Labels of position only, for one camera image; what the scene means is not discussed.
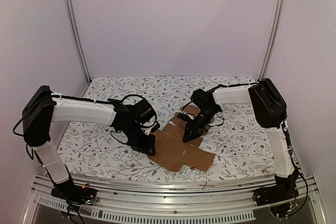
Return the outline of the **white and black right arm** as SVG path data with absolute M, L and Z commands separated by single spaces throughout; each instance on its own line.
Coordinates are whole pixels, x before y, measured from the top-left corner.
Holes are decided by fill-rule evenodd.
M 273 82 L 264 78 L 258 82 L 218 86 L 192 93 L 191 102 L 199 108 L 196 116 L 180 112 L 177 117 L 186 122 L 183 142 L 190 142 L 206 133 L 212 117 L 221 111 L 222 104 L 249 103 L 257 123 L 265 129 L 275 158 L 276 184 L 254 191 L 257 205 L 268 205 L 296 198 L 296 180 L 303 175 L 295 165 L 292 141 L 287 127 L 287 105 Z

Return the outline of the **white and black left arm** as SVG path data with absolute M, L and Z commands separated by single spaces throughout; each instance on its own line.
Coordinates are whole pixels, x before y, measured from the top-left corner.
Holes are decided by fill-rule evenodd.
M 91 205 L 97 191 L 90 186 L 76 185 L 62 162 L 50 136 L 53 124 L 60 122 L 95 123 L 123 133 L 124 145 L 148 156 L 155 155 L 154 132 L 160 127 L 153 106 L 142 96 L 135 104 L 126 104 L 130 98 L 96 100 L 72 97 L 52 92 L 49 86 L 40 86 L 22 111 L 20 120 L 12 129 L 26 143 L 30 158 L 37 158 L 53 184 L 52 196 L 78 205 Z

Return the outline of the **brown cardboard box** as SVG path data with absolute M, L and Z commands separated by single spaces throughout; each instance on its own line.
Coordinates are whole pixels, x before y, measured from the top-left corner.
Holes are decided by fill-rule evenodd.
M 177 116 L 178 113 L 175 113 L 162 130 L 154 132 L 155 155 L 149 159 L 171 172 L 179 172 L 184 165 L 208 171 L 215 154 L 200 149 L 202 137 L 184 143 L 182 138 L 186 122 Z

